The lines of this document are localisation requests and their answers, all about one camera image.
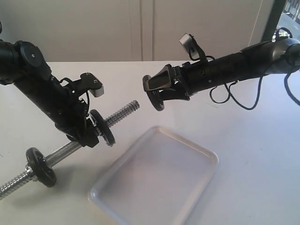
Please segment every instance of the white table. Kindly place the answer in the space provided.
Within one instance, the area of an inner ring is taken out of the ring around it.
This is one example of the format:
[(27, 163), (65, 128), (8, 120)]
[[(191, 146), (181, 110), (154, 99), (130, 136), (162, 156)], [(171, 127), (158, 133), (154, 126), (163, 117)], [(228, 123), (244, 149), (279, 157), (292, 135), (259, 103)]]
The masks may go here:
[[(142, 77), (156, 74), (167, 63), (49, 63), (57, 78), (75, 80), (87, 71), (97, 76), (105, 94), (91, 98), (91, 108), (104, 117), (134, 99), (141, 109), (112, 128), (117, 141), (112, 148), (102, 141), (94, 149), (80, 149), (56, 165), (55, 187), (31, 182), (2, 200), (0, 224), (109, 224), (88, 201), (87, 193), (97, 177), (155, 125), (171, 128), (220, 158), (189, 224), (300, 224), (300, 107), (286, 94), (284, 75), (264, 78), (260, 102), (250, 112), (231, 100), (214, 104), (208, 91), (196, 94), (189, 102), (167, 102), (164, 111), (156, 112), (143, 92)], [(297, 97), (299, 75), (290, 78)], [(250, 106), (257, 82), (240, 82), (232, 92)], [(215, 98), (221, 100), (225, 94), (220, 87)], [(0, 87), (0, 102), (0, 183), (5, 183), (23, 171), (29, 147), (47, 155), (68, 140), (13, 85)]]

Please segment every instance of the white cabinet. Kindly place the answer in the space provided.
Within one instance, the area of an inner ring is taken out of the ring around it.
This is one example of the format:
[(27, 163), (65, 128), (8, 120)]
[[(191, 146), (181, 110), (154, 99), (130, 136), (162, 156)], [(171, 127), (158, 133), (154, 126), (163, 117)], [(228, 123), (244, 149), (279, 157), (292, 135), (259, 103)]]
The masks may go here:
[(186, 60), (195, 35), (220, 57), (260, 41), (273, 0), (10, 0), (0, 38), (27, 40), (47, 61)]

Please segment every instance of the plastic tray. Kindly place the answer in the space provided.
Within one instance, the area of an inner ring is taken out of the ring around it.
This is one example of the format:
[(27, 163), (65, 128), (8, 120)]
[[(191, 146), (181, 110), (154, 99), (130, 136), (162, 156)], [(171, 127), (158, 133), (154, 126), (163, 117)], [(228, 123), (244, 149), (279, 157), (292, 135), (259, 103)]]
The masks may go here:
[(153, 127), (94, 184), (89, 199), (118, 224), (184, 224), (218, 162), (214, 152)]

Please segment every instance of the screw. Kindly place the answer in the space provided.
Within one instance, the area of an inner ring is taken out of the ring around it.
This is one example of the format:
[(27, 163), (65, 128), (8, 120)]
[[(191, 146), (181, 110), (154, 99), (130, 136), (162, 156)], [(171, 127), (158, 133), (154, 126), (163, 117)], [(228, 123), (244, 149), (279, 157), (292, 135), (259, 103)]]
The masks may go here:
[[(136, 111), (140, 108), (139, 103), (134, 100), (130, 102), (125, 107), (118, 110), (116, 113), (108, 117), (105, 121), (109, 127), (112, 127), (116, 123), (120, 122), (122, 119)], [(45, 158), (45, 162), (48, 167), (52, 167), (58, 164), (60, 161), (77, 151), (81, 148), (81, 145), (78, 142), (69, 142), (66, 145), (62, 146), (60, 149), (56, 150), (52, 154), (48, 155)], [(24, 184), (28, 183), (29, 181), (38, 181), (37, 176), (33, 172), (32, 168), (27, 164), (25, 166), (25, 171), (13, 178), (11, 181), (7, 182), (6, 184), (0, 187), (0, 200), (5, 198), (6, 196), (10, 195)]]

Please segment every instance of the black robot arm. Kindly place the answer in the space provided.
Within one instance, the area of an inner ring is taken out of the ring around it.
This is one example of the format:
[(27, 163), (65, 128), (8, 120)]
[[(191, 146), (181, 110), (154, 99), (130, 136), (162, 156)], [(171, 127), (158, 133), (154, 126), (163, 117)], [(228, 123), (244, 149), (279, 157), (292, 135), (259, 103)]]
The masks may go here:
[(57, 129), (82, 146), (95, 146), (98, 134), (88, 117), (89, 97), (86, 103), (82, 94), (90, 91), (95, 97), (104, 93), (102, 83), (91, 73), (67, 85), (52, 75), (50, 67), (36, 46), (30, 42), (14, 44), (0, 40), (0, 84), (14, 84), (54, 123)]
[[(195, 49), (200, 47), (193, 36), (186, 35), (182, 44), (193, 59)], [(153, 106), (161, 111), (166, 100), (189, 100), (199, 91), (226, 83), (293, 73), (300, 68), (299, 53), (300, 42), (287, 37), (261, 42), (212, 61), (201, 59), (200, 51), (198, 62), (186, 62), (182, 67), (168, 64), (154, 77), (144, 76), (143, 87)]]

